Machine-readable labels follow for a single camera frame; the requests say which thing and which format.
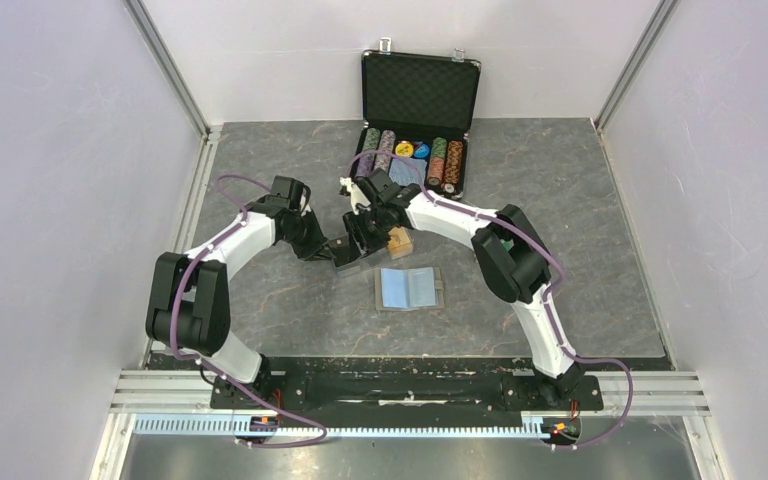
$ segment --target black box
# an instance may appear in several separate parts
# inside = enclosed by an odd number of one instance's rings
[[[464,59],[458,53],[462,51],[456,51],[454,57],[365,51],[361,57],[364,128],[355,152],[364,150],[367,131],[371,128],[382,134],[386,130],[394,132],[394,150],[402,141],[413,142],[414,146],[415,142],[422,142],[429,150],[438,137],[444,138],[447,144],[462,142],[456,182],[447,185],[442,178],[438,185],[434,185],[434,180],[429,182],[430,154],[425,157],[429,165],[422,172],[429,190],[454,200],[463,196],[469,129],[481,73],[480,62]],[[458,165],[457,154],[448,149],[447,154],[445,165],[454,169]],[[451,163],[450,156],[455,157]],[[356,162],[352,167],[353,177],[360,164]]]

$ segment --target silver latch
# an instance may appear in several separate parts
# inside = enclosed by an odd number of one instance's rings
[[[390,54],[390,47],[393,45],[393,39],[390,37],[381,37],[381,40],[378,41],[378,51],[389,55]]]

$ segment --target metal corner post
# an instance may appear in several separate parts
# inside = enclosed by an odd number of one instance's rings
[[[149,15],[145,4],[142,0],[123,0],[123,3],[134,18],[134,23],[139,28],[143,38],[145,38],[146,45],[148,45],[151,54],[154,55],[158,65],[160,65],[163,75],[169,80],[172,89],[175,90],[175,95],[181,101],[181,105],[190,118],[193,128],[196,129],[199,135],[206,138],[210,134],[210,125],[204,119],[192,93],[187,88],[187,84],[175,65],[175,61],[172,60],[172,55],[163,43],[163,39],[151,20],[151,15]]]
[[[596,127],[597,131],[602,131],[605,128],[605,125],[610,122],[611,117],[613,117],[614,112],[616,112],[617,106],[628,91],[628,87],[640,70],[640,66],[643,65],[643,62],[649,55],[650,50],[652,50],[652,46],[657,41],[664,25],[667,23],[667,20],[669,20],[670,15],[672,15],[678,3],[679,0],[661,0],[658,2],[658,6],[655,8],[655,13],[653,13],[652,17],[649,19],[649,23],[643,30],[640,40],[637,41],[637,45],[635,45],[634,50],[631,52],[631,56],[623,67],[622,72],[620,72],[620,76],[617,79],[616,84],[614,84],[614,88],[611,89],[611,93],[605,101],[605,105],[602,107],[599,115],[593,120],[593,126]]]

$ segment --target purple cable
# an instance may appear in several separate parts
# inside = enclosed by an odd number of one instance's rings
[[[355,164],[355,162],[358,161],[360,157],[362,157],[363,155],[371,154],[371,153],[387,155],[390,158],[396,159],[404,163],[408,167],[412,168],[417,174],[419,174],[420,178],[424,178],[419,172],[419,170],[413,164],[407,161],[407,158],[400,157],[386,150],[367,150],[367,151],[358,153],[357,155],[352,157],[352,159],[349,161],[349,165],[346,167],[346,176],[351,175],[352,166]],[[617,420],[617,423],[615,423],[614,426],[609,428],[606,432],[600,435],[597,435],[591,438],[590,440],[587,440],[580,444],[556,445],[554,446],[554,448],[559,448],[562,450],[577,450],[581,447],[586,447],[588,445],[593,445],[595,443],[598,443],[604,440],[605,438],[607,438],[609,435],[616,432],[620,427],[623,426],[623,424],[625,424],[625,421],[628,418],[628,413],[629,411],[631,411],[631,402],[634,399],[634,380],[631,378],[631,371],[621,361],[614,358],[582,358],[572,353],[564,344],[563,335],[561,335],[561,328],[559,326],[557,319],[555,319],[555,314],[552,313],[552,308],[549,306],[549,303],[548,303],[549,295],[557,288],[558,285],[560,285],[567,278],[566,272],[561,267],[561,264],[557,260],[555,260],[555,258],[548,251],[546,251],[545,248],[541,247],[540,244],[537,243],[537,241],[529,237],[528,234],[518,229],[516,226],[511,225],[510,223],[497,217],[492,217],[490,215],[485,215],[483,213],[476,214],[475,211],[469,208],[466,208],[462,205],[458,205],[458,204],[446,202],[446,201],[440,201],[440,200],[435,201],[434,197],[432,197],[431,194],[428,193],[428,189],[425,188],[424,183],[425,182],[420,182],[419,188],[422,190],[422,193],[425,195],[426,198],[428,198],[428,200],[431,200],[432,202],[435,202],[436,205],[442,205],[443,207],[446,207],[450,210],[454,210],[456,212],[469,215],[470,217],[477,217],[482,220],[487,220],[488,222],[492,222],[492,223],[495,223],[496,225],[499,225],[500,227],[504,228],[505,230],[513,233],[514,235],[522,239],[525,243],[528,244],[529,247],[533,248],[534,251],[540,254],[540,256],[543,257],[546,260],[546,262],[549,263],[549,265],[554,267],[555,270],[558,272],[558,280],[549,284],[549,286],[546,287],[546,290],[543,291],[543,302],[544,302],[543,308],[546,310],[546,315],[548,316],[549,323],[552,326],[552,332],[554,332],[555,334],[555,339],[558,341],[558,345],[561,347],[561,351],[564,352],[564,355],[566,355],[573,361],[583,363],[586,365],[606,364],[606,363],[616,365],[625,373],[625,376],[628,379],[628,399],[626,400],[625,408],[623,409],[623,412],[620,414],[619,420]]]
[[[247,182],[251,182],[263,188],[266,191],[269,191],[269,187],[267,187],[263,183],[258,182],[257,180],[253,180],[243,175],[237,175],[235,173],[222,175],[216,179],[216,189],[219,191],[219,193],[221,193],[226,198],[231,200],[231,202],[234,205],[240,208],[240,212],[243,214],[242,221],[246,221],[246,219],[248,218],[248,209],[246,209],[245,204],[241,202],[239,199],[237,199],[237,197],[233,196],[232,194],[228,193],[224,188],[222,188],[222,186],[219,184],[219,181],[224,178],[237,178],[240,180],[245,180]],[[231,228],[229,228],[228,230],[226,230],[225,232],[223,232],[221,235],[219,235],[213,240],[213,248],[218,247],[228,237],[233,235],[235,232],[239,231],[241,228],[243,228],[243,225],[241,223],[234,223],[234,225],[232,225]],[[227,380],[231,385],[237,387],[247,397],[252,399],[252,401],[262,406],[263,408],[273,410],[279,415],[283,415],[287,418],[292,418],[293,420],[296,420],[301,423],[305,423],[307,425],[310,425],[312,427],[322,430],[322,435],[315,438],[309,438],[306,440],[299,440],[299,441],[287,442],[287,443],[263,443],[263,444],[250,443],[249,444],[250,447],[252,448],[293,448],[293,447],[305,447],[308,445],[314,445],[324,441],[325,437],[328,435],[328,429],[325,428],[325,426],[322,425],[321,423],[313,421],[309,418],[302,417],[301,415],[290,413],[274,405],[270,405],[269,402],[258,397],[254,392],[246,388],[246,386],[243,385],[242,382],[237,381],[236,378],[233,378],[227,373],[223,372],[222,369],[210,363],[210,361],[208,361],[207,359],[202,358],[201,355],[196,353],[181,353],[181,350],[179,350],[178,348],[178,314],[181,311],[181,300],[184,297],[184,290],[187,287],[187,282],[189,282],[190,276],[192,276],[193,274],[193,270],[195,270],[198,263],[204,257],[206,257],[208,253],[210,253],[210,250],[207,247],[205,247],[200,252],[198,252],[195,257],[193,257],[192,261],[190,261],[190,264],[187,265],[187,268],[184,270],[184,275],[181,277],[181,281],[180,283],[178,283],[178,289],[175,291],[175,300],[174,302],[172,302],[172,314],[169,322],[169,347],[172,349],[172,355],[178,360],[195,360],[196,363],[200,362],[205,366],[205,368],[219,375],[223,379]]]

